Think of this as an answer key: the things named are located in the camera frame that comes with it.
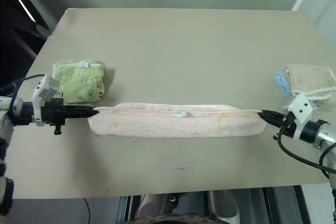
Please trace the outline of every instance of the towel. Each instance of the towel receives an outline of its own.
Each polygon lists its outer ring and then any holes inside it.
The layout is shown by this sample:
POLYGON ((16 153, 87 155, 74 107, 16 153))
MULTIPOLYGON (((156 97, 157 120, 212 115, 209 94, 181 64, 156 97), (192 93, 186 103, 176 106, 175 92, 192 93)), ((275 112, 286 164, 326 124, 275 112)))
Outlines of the towel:
POLYGON ((291 97, 290 84, 285 72, 276 73, 274 75, 274 82, 281 93, 283 93, 287 98, 291 97))
POLYGON ((323 108, 336 108, 336 77, 331 68, 317 65, 288 65, 292 95, 304 94, 323 108))
POLYGON ((61 60, 52 66, 66 103, 99 102, 104 95, 104 66, 93 60, 61 60))
POLYGON ((264 131, 259 110, 240 110, 230 105, 169 105, 121 103, 95 108, 88 118, 100 135, 137 137, 251 136, 264 131))

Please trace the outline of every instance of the beige towel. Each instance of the beige towel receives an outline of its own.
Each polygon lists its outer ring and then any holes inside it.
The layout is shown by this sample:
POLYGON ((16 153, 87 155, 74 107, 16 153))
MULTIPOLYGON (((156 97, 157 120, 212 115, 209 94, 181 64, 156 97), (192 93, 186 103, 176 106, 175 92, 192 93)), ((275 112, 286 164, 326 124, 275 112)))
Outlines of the beige towel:
POLYGON ((287 67, 292 95, 304 94, 312 105, 336 108, 336 76, 331 68, 292 64, 287 67))

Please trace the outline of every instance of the beige table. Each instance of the beige table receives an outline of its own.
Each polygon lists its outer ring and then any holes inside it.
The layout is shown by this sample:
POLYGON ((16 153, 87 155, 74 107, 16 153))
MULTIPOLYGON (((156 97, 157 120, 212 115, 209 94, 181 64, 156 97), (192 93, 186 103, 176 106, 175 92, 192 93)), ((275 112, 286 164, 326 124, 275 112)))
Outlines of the beige table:
MULTIPOLYGON (((336 57, 308 15, 216 9, 69 9, 28 75, 51 73, 61 59, 93 59, 106 66, 107 92, 95 106, 121 102, 230 104, 280 110, 273 82, 288 63, 330 66, 336 57)), ((30 101, 37 80, 19 96, 30 101)), ((336 123, 335 111, 314 118, 336 123)), ((227 138, 98 136, 87 120, 15 129, 7 176, 15 198, 72 198, 156 194, 326 182, 319 170, 288 157, 261 135, 227 138)), ((285 140, 317 161, 309 144, 285 140)))

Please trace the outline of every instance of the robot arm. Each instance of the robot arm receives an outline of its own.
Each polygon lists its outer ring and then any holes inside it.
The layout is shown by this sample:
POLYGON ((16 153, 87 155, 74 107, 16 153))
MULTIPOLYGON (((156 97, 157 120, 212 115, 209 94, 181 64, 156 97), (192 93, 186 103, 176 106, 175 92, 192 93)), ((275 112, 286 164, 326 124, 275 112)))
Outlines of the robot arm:
POLYGON ((335 198, 336 208, 336 126, 323 120, 311 121, 312 107, 303 94, 295 97, 288 106, 288 114, 284 115, 275 111, 263 110, 259 116, 267 123, 280 128, 273 138, 278 141, 280 148, 289 156, 307 165, 321 169, 323 174, 329 178, 332 194, 335 198), (306 160, 287 150, 282 142, 281 136, 285 135, 294 140, 303 140, 320 151, 322 155, 319 163, 306 160), (327 166, 323 166, 323 159, 327 159, 327 166))
POLYGON ((29 123, 44 126, 47 123, 55 126, 55 135, 60 135, 66 118, 89 118, 99 113, 89 106, 64 105, 61 93, 53 98, 57 88, 58 82, 45 75, 34 90, 32 102, 0 97, 0 216, 6 215, 12 206, 14 182, 5 177, 5 156, 14 126, 29 123))

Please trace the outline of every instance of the green towel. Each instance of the green towel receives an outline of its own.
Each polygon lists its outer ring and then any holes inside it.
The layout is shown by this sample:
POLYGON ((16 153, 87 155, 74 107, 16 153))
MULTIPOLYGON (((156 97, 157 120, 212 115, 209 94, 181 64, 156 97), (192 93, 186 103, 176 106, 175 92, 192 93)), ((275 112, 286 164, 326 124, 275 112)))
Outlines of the green towel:
POLYGON ((52 66, 64 102, 99 102, 104 95, 104 65, 93 60, 61 60, 52 66))

